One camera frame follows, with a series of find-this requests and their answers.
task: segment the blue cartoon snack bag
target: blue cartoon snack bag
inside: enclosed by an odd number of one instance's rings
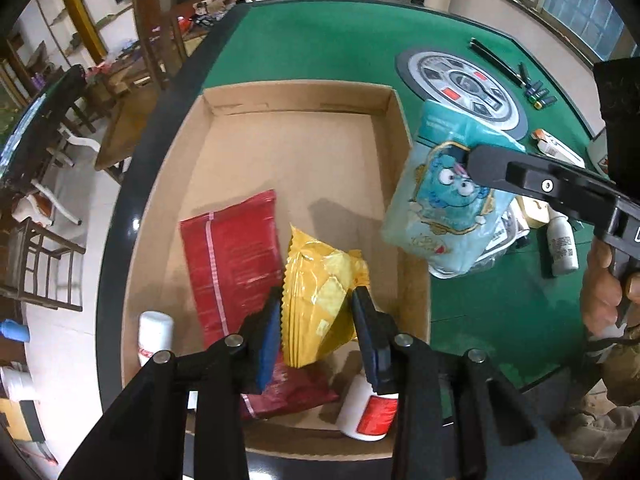
[[[467,153],[479,144],[521,152],[507,134],[470,115],[428,100],[382,226],[385,242],[425,258],[432,267],[463,274],[484,251],[511,193],[475,184]]]

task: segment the red button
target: red button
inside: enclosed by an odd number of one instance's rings
[[[460,94],[456,94],[451,88],[445,88],[442,93],[454,101],[460,99]]]

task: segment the metal screw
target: metal screw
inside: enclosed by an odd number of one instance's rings
[[[414,338],[408,334],[397,334],[394,341],[398,346],[411,346],[414,343]]]
[[[161,350],[159,352],[156,352],[152,359],[156,364],[163,365],[165,363],[168,363],[169,359],[171,359],[171,352],[169,352],[168,350]]]
[[[466,356],[475,363],[483,363],[486,359],[486,352],[478,348],[472,348],[466,353]]]
[[[240,334],[230,334],[225,337],[225,345],[231,348],[238,348],[242,346],[242,343],[244,343],[244,339]]]

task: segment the red label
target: red label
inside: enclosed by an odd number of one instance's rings
[[[445,88],[442,93],[454,101],[460,99],[460,94],[454,92],[451,88]]]
[[[154,355],[153,352],[150,352],[149,350],[145,350],[144,348],[142,348],[142,346],[138,347],[138,353],[142,355],[142,357],[146,357],[147,359],[151,359]]]
[[[384,399],[383,397],[369,397],[367,407],[356,431],[363,435],[380,436],[389,431],[391,423],[398,409],[397,399]]]

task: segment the red snack bag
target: red snack bag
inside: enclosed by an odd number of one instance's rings
[[[273,189],[180,222],[205,346],[240,330],[282,284]]]
[[[275,191],[180,222],[180,235],[204,344],[238,332],[259,311],[283,266],[275,225]],[[243,395],[242,416],[268,418],[337,400],[318,366],[289,368],[278,356],[261,395]]]
[[[303,412],[339,398],[329,388],[326,375],[318,363],[292,368],[284,364],[280,353],[271,382],[261,395],[243,394],[244,403],[240,403],[240,413],[242,418],[269,418]]]

